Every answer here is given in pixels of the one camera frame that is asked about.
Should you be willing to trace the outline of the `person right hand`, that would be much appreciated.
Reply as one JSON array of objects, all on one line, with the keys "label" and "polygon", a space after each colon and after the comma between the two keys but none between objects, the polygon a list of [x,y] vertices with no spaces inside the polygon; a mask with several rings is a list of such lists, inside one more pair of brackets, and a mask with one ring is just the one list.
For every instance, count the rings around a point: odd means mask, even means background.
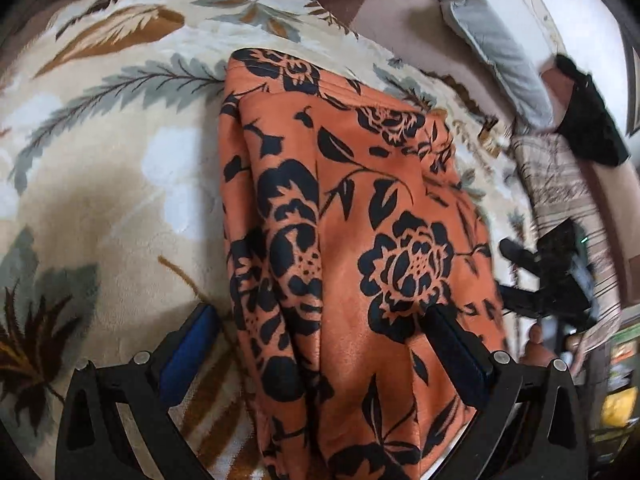
[{"label": "person right hand", "polygon": [[[585,362],[586,352],[582,343],[582,334],[568,336],[567,348],[572,352],[572,362],[570,369],[573,374],[577,374],[582,369]],[[518,359],[520,364],[529,366],[546,367],[558,356],[544,346],[544,334],[539,323],[535,323],[528,331],[528,339],[524,347],[524,352]]]}]

